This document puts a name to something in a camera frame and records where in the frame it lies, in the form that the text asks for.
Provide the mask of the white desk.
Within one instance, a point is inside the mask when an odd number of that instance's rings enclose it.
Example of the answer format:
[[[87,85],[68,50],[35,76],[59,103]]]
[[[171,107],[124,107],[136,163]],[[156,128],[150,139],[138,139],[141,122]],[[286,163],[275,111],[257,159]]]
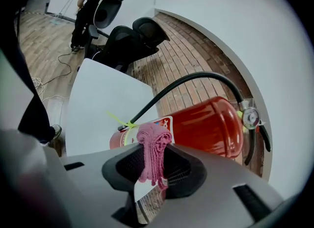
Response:
[[[46,14],[74,23],[78,12],[77,2],[78,0],[50,0]]]

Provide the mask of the red fire extinguisher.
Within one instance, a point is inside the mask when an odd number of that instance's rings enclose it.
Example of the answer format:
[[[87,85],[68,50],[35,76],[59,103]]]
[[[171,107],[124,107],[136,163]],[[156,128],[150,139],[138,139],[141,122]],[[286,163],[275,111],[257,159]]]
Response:
[[[136,142],[139,124],[136,123],[150,108],[173,89],[185,82],[197,78],[212,78],[224,83],[233,93],[238,109],[223,97],[213,97],[183,110],[163,116],[153,122],[164,126],[172,134],[174,144],[191,147],[226,158],[236,158],[244,143],[244,130],[250,136],[249,151],[244,161],[248,165],[253,157],[258,132],[263,138],[265,149],[271,151],[269,135],[261,120],[259,111],[249,107],[240,90],[227,77],[213,72],[196,72],[175,80],[159,92],[129,122],[121,123],[109,141],[109,147],[115,149]]]

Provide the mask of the pink cloth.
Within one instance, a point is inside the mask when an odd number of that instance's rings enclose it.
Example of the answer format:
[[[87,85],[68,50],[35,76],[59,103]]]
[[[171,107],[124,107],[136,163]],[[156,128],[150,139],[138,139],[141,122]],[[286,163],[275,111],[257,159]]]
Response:
[[[171,132],[155,123],[145,123],[139,127],[137,140],[144,149],[144,170],[139,177],[140,182],[150,180],[152,186],[158,185],[165,190],[164,179],[164,150],[172,141]]]

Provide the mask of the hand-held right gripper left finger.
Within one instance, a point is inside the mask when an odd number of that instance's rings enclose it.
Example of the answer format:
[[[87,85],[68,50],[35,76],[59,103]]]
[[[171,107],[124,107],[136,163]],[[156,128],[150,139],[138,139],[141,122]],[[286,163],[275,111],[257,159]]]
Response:
[[[65,158],[43,151],[53,228],[143,228],[134,193],[144,167],[139,144]]]

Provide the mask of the person's light shoe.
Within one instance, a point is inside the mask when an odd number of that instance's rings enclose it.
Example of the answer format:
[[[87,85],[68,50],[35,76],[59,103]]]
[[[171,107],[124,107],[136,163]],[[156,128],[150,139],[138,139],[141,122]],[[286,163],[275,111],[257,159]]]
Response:
[[[53,125],[52,128],[54,129],[54,136],[52,140],[55,140],[60,136],[62,127],[60,125]]]

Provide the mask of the black round-backed chair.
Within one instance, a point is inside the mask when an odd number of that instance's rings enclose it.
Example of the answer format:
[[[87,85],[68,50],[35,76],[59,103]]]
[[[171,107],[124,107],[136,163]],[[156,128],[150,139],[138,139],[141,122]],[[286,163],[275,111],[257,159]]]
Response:
[[[108,27],[119,12],[123,0],[100,0],[96,8],[93,23],[96,28]]]

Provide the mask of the black office chair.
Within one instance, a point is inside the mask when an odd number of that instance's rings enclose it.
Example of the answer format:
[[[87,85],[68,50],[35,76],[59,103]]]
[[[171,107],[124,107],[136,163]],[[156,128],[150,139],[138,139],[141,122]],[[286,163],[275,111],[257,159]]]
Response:
[[[105,45],[94,45],[99,32],[94,25],[88,28],[89,38],[84,47],[84,57],[125,73],[128,66],[159,51],[158,45],[170,38],[152,18],[135,20],[132,28],[115,27],[107,37]]]

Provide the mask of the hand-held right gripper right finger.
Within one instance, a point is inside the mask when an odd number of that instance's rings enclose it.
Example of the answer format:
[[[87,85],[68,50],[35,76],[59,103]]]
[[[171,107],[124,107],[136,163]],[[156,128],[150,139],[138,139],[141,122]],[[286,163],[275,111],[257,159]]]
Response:
[[[147,228],[247,228],[254,223],[233,187],[248,185],[270,210],[284,200],[267,181],[225,157],[177,145],[202,161],[207,178],[191,196],[166,200]]]

